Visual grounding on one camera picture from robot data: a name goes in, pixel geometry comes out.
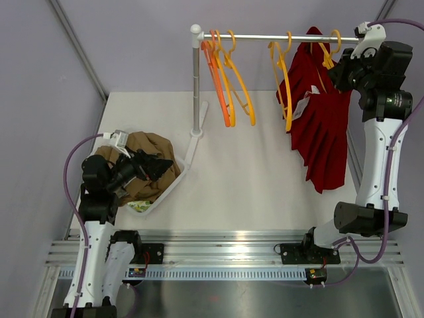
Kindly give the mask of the yellow hanger of red skirt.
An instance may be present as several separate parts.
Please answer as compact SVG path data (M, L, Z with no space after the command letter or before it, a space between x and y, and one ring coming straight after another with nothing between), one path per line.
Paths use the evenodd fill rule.
M326 68L327 70L330 70L332 68L335 67L335 62L333 60L333 55L338 53L341 50L341 44L342 44L342 40L341 40L341 34L340 31L337 29L334 29L331 33L331 36L335 35L337 37L337 48L335 50L330 50L328 51L325 47L325 45L322 42L319 42L318 45L321 48L322 52L323 52L323 57L322 57L322 63L321 65Z

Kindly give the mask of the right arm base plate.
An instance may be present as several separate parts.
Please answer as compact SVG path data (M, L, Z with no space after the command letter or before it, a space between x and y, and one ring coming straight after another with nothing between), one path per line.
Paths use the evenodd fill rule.
M309 247L296 243L278 244L279 255L284 265L338 265L340 255L330 248L321 248L315 245Z

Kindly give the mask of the lemon print skirt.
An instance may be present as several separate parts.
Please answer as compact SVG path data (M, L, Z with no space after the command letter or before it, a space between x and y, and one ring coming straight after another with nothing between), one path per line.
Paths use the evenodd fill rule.
M134 210L137 213L144 213L148 211L151 207L152 203L150 201L130 201L127 203L127 206Z

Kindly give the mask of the orange hanger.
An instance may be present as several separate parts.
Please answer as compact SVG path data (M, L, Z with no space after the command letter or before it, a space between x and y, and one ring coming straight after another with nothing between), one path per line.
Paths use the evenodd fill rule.
M215 88L215 93L217 95L218 102L221 107L221 111L223 114L223 120L226 127L230 127L230 115L227 110L227 104L225 102L225 97L223 93L223 88L221 85L221 78L219 76L217 59L214 55L215 51L215 40L203 40L201 42L201 50L205 55L205 60L207 62L207 66L209 68L209 73Z

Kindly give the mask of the yellow hanger of lemon skirt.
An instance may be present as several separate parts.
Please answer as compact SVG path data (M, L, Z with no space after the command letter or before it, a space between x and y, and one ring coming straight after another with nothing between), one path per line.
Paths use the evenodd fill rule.
M256 125L256 113L255 113L255 110L254 110L254 106L252 104L252 100L251 100L250 95L249 95L248 88L247 88L238 68L236 67L235 62L232 59L232 53L237 48L237 41L236 41L236 38L235 38L235 34L232 30L228 30L227 33L230 35L232 47L229 51L223 50L224 66L226 68L228 68L229 70L232 70L233 73L235 74L235 76L238 80L238 83L240 85L240 88L241 88L242 92L244 93L245 101L243 101L240 98L240 96L237 93L234 85L231 83L230 79L227 77L227 79L229 81L231 97L232 97L232 99L233 99L233 97L236 98L236 100L238 101L238 104L241 106L242 110L244 111L244 114L249 117L250 124L252 126L255 126Z

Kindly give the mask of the yellow hanger of poppy skirt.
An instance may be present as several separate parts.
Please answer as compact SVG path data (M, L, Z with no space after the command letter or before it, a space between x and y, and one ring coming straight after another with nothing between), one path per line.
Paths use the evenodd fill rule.
M216 92L223 113L226 127L234 127L236 124L235 108L231 97L229 81L223 69L223 63L220 59L222 51L221 38L218 30L211 29L212 36L212 64L215 74Z

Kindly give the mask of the tan corduroy skirt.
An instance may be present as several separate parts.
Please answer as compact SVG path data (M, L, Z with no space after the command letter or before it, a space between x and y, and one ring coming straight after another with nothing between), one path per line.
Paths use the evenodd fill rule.
M114 200L120 206L124 206L130 201L145 200L154 203L181 174L174 156L172 143L167 138L153 132L138 131L129 135L126 149L131 157L136 158L139 164L139 157L136 153L138 149L142 149L147 154L155 154L160 158L173 160L174 163L157 182L134 178L127 185L113 185L112 167L121 153L111 146L100 146L95 154L104 157L106 166L111 169L111 177L106 181L103 189L93 192L94 196L102 200Z

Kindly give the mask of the red skirt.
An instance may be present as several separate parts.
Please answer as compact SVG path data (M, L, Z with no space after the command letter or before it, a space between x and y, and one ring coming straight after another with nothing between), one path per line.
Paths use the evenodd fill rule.
M318 42L302 42L276 91L278 103L292 111L291 148L307 167L305 179L323 193L345 184L350 91L336 89L322 63Z

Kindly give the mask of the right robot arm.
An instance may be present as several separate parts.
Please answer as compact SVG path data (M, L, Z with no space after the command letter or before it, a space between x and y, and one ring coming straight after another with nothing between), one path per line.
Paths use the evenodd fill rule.
M384 41L359 55L352 48L344 50L339 63L329 70L337 89L360 94L366 137L364 170L356 201L338 202L332 220L304 235L300 252L307 262L335 255L336 246L352 244L352 235L360 235L382 238L377 255L366 260L373 264L381 259L389 233L406 226L408 216L399 210L397 181L402 138L413 102L401 85L412 57L410 45Z

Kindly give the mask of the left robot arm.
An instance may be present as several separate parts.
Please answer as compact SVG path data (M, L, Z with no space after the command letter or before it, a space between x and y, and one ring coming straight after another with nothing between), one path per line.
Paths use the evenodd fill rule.
M116 317L116 299L130 263L147 255L137 231L118 231L120 192L134 179L159 180L173 161L139 149L120 154L114 164L95 154L82 165L77 218L82 230L68 294L52 317Z

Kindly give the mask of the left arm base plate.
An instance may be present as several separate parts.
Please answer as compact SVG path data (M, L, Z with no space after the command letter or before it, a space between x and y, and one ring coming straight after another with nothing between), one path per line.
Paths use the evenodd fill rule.
M164 244L162 243L142 243L135 252L131 264L162 265L164 259Z

